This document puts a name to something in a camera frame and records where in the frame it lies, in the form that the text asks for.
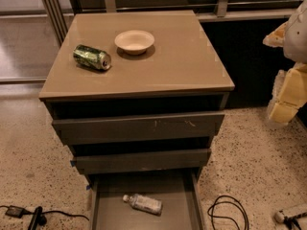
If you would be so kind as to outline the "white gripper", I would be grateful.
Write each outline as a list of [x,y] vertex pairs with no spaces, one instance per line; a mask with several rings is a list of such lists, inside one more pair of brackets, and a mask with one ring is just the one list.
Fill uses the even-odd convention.
[[307,0],[304,0],[288,22],[284,22],[263,39],[269,47],[282,47],[286,58],[296,63],[288,71],[279,70],[273,84],[268,118],[288,124],[307,103]]

